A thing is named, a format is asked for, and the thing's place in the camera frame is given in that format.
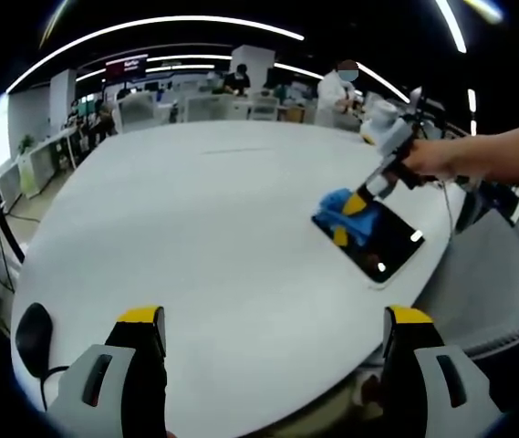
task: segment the floor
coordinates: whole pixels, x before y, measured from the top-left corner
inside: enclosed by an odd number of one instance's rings
[[[39,222],[42,221],[70,175],[71,172],[57,175],[39,195],[32,199],[21,196],[7,216],[7,222],[24,252],[34,238]],[[2,311],[1,319],[5,326],[9,327],[12,294],[7,295],[9,297],[5,300],[5,308]],[[358,431],[363,418],[379,415],[379,409],[375,408],[374,403],[367,409],[355,406],[353,397],[356,385],[357,379],[354,375],[350,375],[343,382],[340,382],[336,388],[324,394],[300,412],[250,436],[299,438],[352,435]]]

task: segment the ceiling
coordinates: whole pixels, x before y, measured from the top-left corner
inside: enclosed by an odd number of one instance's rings
[[[298,2],[249,3],[210,5],[191,1],[181,5],[131,0],[116,6],[108,0],[68,0],[43,46],[38,50],[37,45],[28,45],[20,50],[19,62],[13,67],[14,78],[77,38],[108,26],[156,16],[241,18],[296,32],[305,40],[231,24],[135,26],[72,47],[30,74],[14,92],[47,82],[65,68],[81,68],[81,73],[103,68],[104,61],[95,61],[131,50],[138,54],[143,47],[149,47],[145,51],[150,56],[229,55],[232,48],[248,44],[271,48],[279,62],[318,74],[326,74],[335,58],[345,57],[374,70],[406,94],[408,89],[424,85],[433,99],[444,104],[450,120],[466,130],[471,118],[466,89],[473,88],[478,100],[479,132],[519,125],[519,2],[496,0],[504,11],[504,21],[493,26],[462,0],[449,0],[467,46],[466,54],[456,49],[434,0],[357,0],[345,5],[336,3],[338,6],[333,8],[310,8]],[[44,28],[37,30],[37,43],[43,32]],[[184,43],[194,45],[175,46]],[[100,82],[99,78],[89,80]],[[366,75],[360,75],[358,85],[391,94]]]

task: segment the black phone screen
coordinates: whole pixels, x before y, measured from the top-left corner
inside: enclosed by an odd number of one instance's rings
[[[363,245],[359,245],[351,235],[348,245],[339,246],[367,276],[376,283],[384,283],[391,278],[423,244],[422,232],[412,228],[387,206],[373,202],[379,211],[372,231]],[[333,231],[318,222],[315,216],[312,222],[330,239]]]

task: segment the human hand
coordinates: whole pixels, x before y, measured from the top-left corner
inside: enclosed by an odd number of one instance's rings
[[[448,180],[456,176],[452,166],[455,145],[449,141],[415,140],[403,164],[419,175]]]

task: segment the white table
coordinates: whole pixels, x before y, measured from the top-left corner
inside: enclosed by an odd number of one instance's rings
[[[71,126],[70,128],[65,128],[61,132],[48,137],[44,141],[39,142],[38,145],[35,147],[35,149],[42,149],[43,147],[47,146],[50,143],[54,143],[56,141],[61,141],[62,139],[67,139],[68,156],[70,157],[70,162],[73,165],[73,169],[77,169],[77,163],[75,162],[75,157],[73,156],[73,150],[70,145],[70,136],[73,135],[75,132],[77,132],[76,126]]]
[[[54,322],[50,366],[68,365],[128,308],[163,305],[169,430],[225,438],[280,420],[380,344],[384,307],[411,305],[447,245],[443,192],[400,183],[387,204],[426,242],[377,290],[311,223],[325,193],[358,187],[379,161],[356,134],[294,123],[199,122],[107,138],[30,243],[12,333],[42,303]],[[455,221],[463,192],[448,193]],[[40,406],[13,340],[12,353]]]

